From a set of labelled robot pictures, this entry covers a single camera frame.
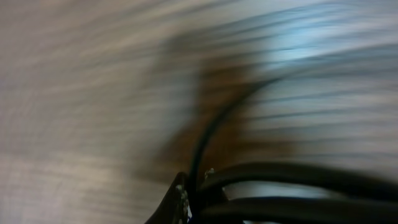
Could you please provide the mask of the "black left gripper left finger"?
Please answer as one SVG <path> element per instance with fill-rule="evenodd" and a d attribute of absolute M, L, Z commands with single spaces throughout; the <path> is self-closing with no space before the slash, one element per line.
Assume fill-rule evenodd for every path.
<path fill-rule="evenodd" d="M 188 193 L 186 191 L 188 176 L 179 172 L 160 205 L 145 224 L 187 224 Z"/>

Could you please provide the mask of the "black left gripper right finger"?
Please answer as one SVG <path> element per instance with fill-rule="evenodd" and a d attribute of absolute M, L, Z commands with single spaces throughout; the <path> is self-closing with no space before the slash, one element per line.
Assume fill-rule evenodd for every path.
<path fill-rule="evenodd" d="M 208 173 L 207 178 L 198 187 L 198 222 L 230 223 L 230 218 L 214 213 L 213 209 L 229 203 L 224 191 L 225 182 L 230 177 L 230 170 Z"/>

